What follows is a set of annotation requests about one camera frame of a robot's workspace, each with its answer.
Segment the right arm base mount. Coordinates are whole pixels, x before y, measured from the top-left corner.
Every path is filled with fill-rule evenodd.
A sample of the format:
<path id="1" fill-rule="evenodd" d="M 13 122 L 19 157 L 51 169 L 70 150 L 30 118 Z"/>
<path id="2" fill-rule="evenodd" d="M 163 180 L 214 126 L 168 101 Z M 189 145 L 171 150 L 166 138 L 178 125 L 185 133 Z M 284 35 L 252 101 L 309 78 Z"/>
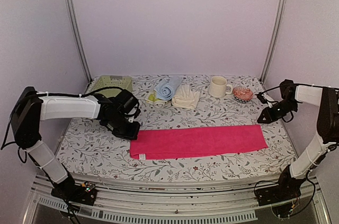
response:
<path id="1" fill-rule="evenodd" d="M 281 189 L 277 182 L 265 180 L 257 182 L 253 192 L 258 205 L 270 205 L 273 214 L 280 219 L 292 216 L 301 196 L 300 189 Z"/>

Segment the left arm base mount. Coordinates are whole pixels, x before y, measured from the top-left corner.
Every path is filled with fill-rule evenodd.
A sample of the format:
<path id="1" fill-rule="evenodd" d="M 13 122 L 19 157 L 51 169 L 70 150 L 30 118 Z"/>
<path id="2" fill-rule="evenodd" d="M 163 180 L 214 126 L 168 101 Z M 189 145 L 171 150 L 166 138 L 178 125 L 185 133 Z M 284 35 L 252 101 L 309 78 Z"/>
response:
<path id="1" fill-rule="evenodd" d="M 51 195 L 66 202 L 93 206 L 97 196 L 97 189 L 89 189 L 86 185 L 76 185 L 74 182 L 64 181 L 53 185 Z"/>

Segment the pink towel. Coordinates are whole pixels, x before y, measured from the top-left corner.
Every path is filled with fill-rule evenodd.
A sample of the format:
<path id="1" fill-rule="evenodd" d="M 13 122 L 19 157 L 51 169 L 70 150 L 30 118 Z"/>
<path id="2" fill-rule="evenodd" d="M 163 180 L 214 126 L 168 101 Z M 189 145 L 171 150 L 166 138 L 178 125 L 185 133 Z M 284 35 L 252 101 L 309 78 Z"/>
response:
<path id="1" fill-rule="evenodd" d="M 267 148 L 259 125 L 143 130 L 130 157 L 162 160 L 249 153 Z"/>

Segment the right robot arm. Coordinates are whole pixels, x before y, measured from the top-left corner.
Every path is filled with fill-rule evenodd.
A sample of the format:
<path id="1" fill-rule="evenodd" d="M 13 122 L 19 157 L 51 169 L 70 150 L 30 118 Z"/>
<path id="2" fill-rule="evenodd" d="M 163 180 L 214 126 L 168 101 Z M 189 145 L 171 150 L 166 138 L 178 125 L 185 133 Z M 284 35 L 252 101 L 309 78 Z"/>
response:
<path id="1" fill-rule="evenodd" d="M 338 146 L 338 88 L 295 83 L 286 79 L 279 86 L 259 92 L 256 97 L 267 107 L 257 122 L 270 124 L 298 111 L 299 104 L 318 107 L 316 130 L 313 139 L 302 154 L 280 174 L 274 196 L 286 200 L 307 179 L 327 153 Z"/>

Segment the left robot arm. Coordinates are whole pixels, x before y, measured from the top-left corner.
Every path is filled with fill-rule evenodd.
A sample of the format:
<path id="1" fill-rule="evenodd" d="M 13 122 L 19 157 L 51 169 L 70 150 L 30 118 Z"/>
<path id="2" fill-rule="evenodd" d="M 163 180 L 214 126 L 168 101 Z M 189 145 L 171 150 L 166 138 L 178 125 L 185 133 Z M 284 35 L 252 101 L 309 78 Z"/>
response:
<path id="1" fill-rule="evenodd" d="M 50 179 L 54 189 L 68 200 L 79 191 L 89 192 L 85 185 L 76 185 L 70 172 L 42 141 L 40 123 L 54 119 L 85 118 L 98 120 L 115 137 L 136 140 L 140 123 L 139 100 L 127 89 L 118 87 L 117 96 L 106 97 L 99 88 L 86 94 L 38 92 L 34 87 L 24 89 L 15 104 L 7 124 L 14 144 L 35 162 Z"/>

